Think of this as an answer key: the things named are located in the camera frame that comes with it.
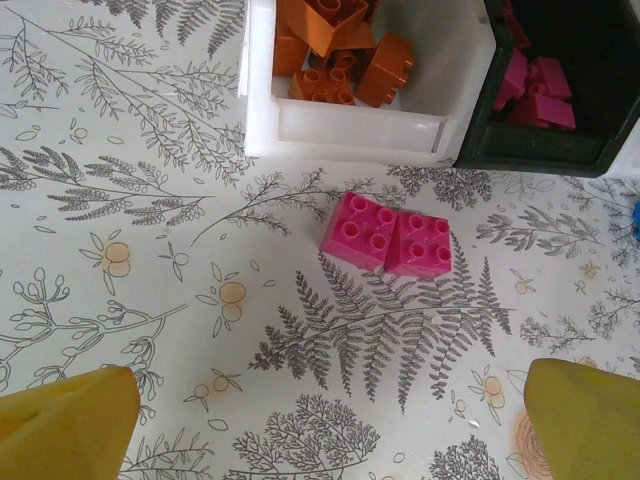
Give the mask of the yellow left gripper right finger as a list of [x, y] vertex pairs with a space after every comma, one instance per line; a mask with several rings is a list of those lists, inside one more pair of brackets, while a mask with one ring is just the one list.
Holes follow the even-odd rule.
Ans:
[[639, 477], [639, 382], [565, 360], [531, 362], [524, 403], [555, 479]]

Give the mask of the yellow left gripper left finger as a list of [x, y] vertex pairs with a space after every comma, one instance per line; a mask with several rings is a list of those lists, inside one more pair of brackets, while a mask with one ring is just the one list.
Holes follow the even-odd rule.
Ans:
[[132, 370], [110, 366], [1, 398], [3, 479], [116, 479], [140, 409]]

